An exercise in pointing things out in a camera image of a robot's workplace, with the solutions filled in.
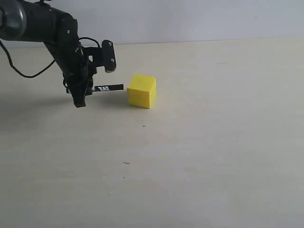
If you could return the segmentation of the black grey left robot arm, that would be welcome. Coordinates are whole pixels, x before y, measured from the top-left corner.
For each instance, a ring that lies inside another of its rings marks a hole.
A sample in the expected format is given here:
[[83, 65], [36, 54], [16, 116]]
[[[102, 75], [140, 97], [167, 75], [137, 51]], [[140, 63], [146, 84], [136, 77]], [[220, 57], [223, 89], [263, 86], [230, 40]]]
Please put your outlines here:
[[44, 43], [63, 73], [63, 82], [77, 108], [85, 107], [87, 88], [96, 72], [84, 55], [78, 22], [69, 13], [44, 3], [24, 0], [0, 2], [0, 38]]

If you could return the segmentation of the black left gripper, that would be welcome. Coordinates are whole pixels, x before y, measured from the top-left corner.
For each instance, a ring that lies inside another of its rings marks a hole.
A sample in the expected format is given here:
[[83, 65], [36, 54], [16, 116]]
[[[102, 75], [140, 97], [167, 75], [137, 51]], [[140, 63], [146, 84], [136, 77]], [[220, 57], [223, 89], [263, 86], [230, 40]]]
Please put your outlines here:
[[63, 85], [70, 91], [76, 108], [86, 107], [85, 96], [93, 94], [97, 68], [89, 59], [90, 47], [78, 46], [62, 57]]

